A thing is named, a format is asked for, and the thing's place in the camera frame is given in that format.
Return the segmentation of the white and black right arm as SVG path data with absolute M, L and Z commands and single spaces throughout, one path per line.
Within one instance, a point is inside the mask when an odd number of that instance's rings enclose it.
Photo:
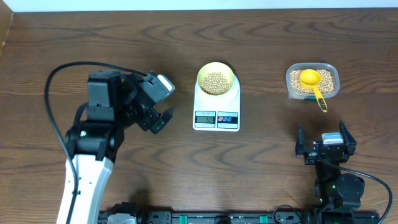
M 348 172 L 341 163 L 348 161 L 356 149 L 356 141 L 344 122 L 336 133 L 322 134 L 322 140 L 305 145 L 303 126 L 298 128 L 295 154 L 303 156 L 305 165 L 316 170 L 315 196 L 321 205 L 303 214 L 303 223 L 355 223 L 354 210 L 361 206 L 364 180 Z

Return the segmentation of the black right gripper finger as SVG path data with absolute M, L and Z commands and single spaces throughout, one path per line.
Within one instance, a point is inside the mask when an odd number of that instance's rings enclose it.
M 300 125 L 298 128 L 298 139 L 295 144 L 295 155 L 300 156 L 306 152 L 305 141 L 304 141 L 304 132 L 303 126 Z
M 354 137 L 352 137 L 350 132 L 347 130 L 343 120 L 340 120 L 339 127 L 345 147 L 347 148 L 348 152 L 354 152 L 356 149 L 357 142 L 354 139 Z

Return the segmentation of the yellow plastic measuring scoop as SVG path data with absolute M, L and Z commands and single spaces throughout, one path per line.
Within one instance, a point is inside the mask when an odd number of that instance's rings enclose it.
M 321 94 L 318 84 L 320 83 L 321 76 L 316 70 L 306 69 L 302 70 L 299 75 L 300 85 L 306 89 L 312 89 L 320 109 L 326 113 L 328 111 L 326 101 Z

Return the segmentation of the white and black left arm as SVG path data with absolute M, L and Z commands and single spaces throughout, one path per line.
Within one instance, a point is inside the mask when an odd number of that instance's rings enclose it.
M 157 134 L 173 116 L 171 109 L 154 109 L 175 89 L 164 75 L 100 70 L 90 74 L 87 87 L 88 102 L 63 140 L 70 159 L 57 223 L 96 223 L 125 129 L 136 124 Z

